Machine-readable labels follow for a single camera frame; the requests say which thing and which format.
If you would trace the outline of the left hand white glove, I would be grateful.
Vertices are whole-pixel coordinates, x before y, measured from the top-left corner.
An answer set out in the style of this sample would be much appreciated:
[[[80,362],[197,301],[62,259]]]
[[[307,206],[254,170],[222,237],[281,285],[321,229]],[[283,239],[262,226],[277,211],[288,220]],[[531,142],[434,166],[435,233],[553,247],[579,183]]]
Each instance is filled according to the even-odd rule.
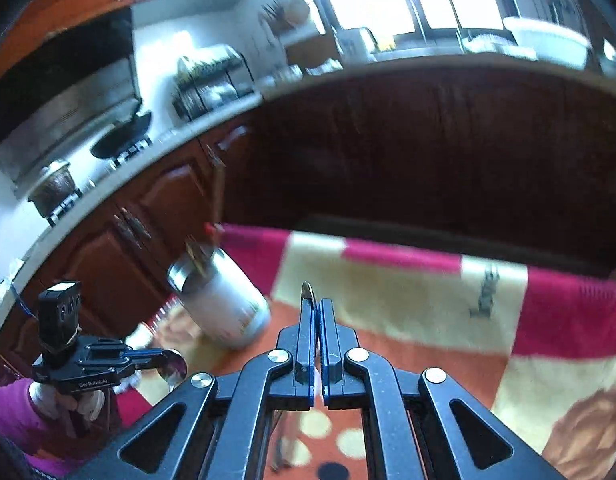
[[[88,422],[99,417],[105,404],[104,393],[100,390],[83,393],[79,398],[61,394],[51,385],[32,382],[28,396],[36,411],[50,419],[58,419],[64,411],[79,414]]]

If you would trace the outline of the pink sleeve left forearm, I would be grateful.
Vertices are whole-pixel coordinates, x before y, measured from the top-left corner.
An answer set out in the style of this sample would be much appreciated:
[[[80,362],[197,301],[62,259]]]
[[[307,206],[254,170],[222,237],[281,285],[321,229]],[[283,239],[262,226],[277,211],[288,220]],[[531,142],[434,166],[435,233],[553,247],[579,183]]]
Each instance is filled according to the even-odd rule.
[[[0,479],[61,479],[84,463],[76,457],[38,455],[44,444],[65,432],[57,420],[34,407],[31,384],[31,379],[24,378],[0,387]]]

